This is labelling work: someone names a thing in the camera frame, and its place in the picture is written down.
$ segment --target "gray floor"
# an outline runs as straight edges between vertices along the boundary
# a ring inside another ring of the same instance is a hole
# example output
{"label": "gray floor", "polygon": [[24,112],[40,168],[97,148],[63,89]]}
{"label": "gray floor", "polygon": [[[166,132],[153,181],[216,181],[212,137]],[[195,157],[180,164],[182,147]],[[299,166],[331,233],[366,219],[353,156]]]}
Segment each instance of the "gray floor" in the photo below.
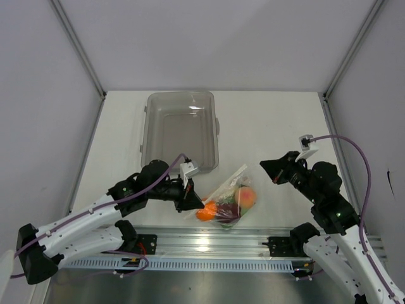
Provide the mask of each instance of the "gray floor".
{"label": "gray floor", "polygon": [[48,290],[46,304],[350,304],[326,274],[295,282],[288,274],[145,271],[119,279],[110,274],[66,284],[88,270],[61,270]]}

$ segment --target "orange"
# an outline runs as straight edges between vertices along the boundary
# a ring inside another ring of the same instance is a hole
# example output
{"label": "orange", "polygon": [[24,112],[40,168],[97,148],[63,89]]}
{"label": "orange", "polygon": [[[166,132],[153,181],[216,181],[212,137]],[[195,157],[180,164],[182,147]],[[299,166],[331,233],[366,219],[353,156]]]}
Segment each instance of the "orange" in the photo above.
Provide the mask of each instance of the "orange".
{"label": "orange", "polygon": [[214,201],[209,201],[205,204],[204,209],[200,209],[196,213],[196,217],[203,222],[207,220],[215,219],[216,215],[216,203]]}

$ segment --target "plastic bag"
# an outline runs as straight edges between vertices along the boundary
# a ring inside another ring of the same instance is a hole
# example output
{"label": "plastic bag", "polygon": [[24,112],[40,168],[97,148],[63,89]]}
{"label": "plastic bag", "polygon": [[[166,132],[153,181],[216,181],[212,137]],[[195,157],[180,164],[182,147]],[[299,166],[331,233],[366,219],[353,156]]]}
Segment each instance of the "plastic bag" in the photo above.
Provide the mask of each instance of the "plastic bag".
{"label": "plastic bag", "polygon": [[256,200],[257,194],[247,173],[247,165],[243,165],[204,199],[205,208],[198,210],[196,217],[203,222],[210,221],[230,229],[254,206]]}

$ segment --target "orange fruit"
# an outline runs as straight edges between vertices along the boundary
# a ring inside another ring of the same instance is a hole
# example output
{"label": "orange fruit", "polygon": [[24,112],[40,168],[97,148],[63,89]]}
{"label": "orange fruit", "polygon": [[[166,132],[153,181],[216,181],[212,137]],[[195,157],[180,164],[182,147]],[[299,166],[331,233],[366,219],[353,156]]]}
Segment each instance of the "orange fruit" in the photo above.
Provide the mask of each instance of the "orange fruit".
{"label": "orange fruit", "polygon": [[203,222],[207,220],[213,220],[215,219],[216,209],[216,203],[214,201],[209,201],[205,204],[204,209],[200,209],[197,211],[196,217]]}
{"label": "orange fruit", "polygon": [[241,187],[235,192],[235,201],[242,208],[251,208],[257,198],[256,192],[250,187]]}

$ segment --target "white wall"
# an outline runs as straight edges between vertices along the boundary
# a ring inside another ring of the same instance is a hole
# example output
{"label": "white wall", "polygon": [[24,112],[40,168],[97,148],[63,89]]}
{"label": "white wall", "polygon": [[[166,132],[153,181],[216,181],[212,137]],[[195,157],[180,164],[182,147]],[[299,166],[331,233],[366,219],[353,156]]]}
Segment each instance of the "white wall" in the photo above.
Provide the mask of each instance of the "white wall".
{"label": "white wall", "polygon": [[[342,135],[364,148],[373,175],[366,223],[381,235],[389,270],[405,289],[405,1],[390,0],[343,81],[332,95]],[[363,197],[366,172],[347,147],[354,181]],[[394,195],[387,171],[391,171]]]}
{"label": "white wall", "polygon": [[323,92],[374,0],[62,0],[107,91]]}
{"label": "white wall", "polygon": [[[1,254],[21,226],[62,216],[100,99],[47,1],[1,1],[0,41]],[[1,303],[31,290],[14,280]]]}

